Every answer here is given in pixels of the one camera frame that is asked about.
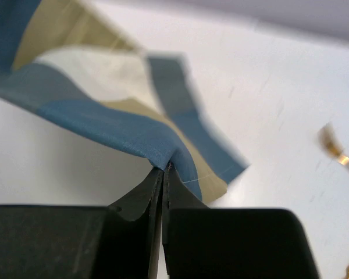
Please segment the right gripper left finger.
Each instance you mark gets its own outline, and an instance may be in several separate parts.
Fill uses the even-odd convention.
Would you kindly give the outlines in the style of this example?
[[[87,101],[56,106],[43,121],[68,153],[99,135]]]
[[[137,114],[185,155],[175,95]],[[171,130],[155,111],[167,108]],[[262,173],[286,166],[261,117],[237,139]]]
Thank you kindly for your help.
[[[108,206],[0,205],[0,278],[155,278],[163,171]]]

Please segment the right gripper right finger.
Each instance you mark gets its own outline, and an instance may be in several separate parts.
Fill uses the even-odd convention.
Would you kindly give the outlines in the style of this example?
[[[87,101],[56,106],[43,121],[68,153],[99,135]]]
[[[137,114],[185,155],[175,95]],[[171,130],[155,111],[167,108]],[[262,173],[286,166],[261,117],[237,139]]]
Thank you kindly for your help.
[[[305,231],[286,209],[211,209],[168,167],[162,243],[170,278],[318,278]]]

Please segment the blue beige checked placemat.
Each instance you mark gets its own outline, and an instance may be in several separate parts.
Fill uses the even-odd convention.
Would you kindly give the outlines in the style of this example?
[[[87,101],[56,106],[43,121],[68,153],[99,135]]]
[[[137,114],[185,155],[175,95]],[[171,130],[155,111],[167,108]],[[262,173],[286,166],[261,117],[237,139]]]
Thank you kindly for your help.
[[[0,98],[154,167],[209,203],[246,168],[203,126],[180,57],[144,53],[86,1],[0,1]]]

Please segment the gold fork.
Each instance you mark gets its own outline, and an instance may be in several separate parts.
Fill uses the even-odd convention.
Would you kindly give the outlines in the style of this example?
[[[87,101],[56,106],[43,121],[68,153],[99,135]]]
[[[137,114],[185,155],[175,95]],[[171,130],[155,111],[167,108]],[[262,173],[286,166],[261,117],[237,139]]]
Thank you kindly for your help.
[[[344,153],[344,149],[336,139],[330,123],[319,130],[318,139],[322,149],[349,171],[349,156]]]

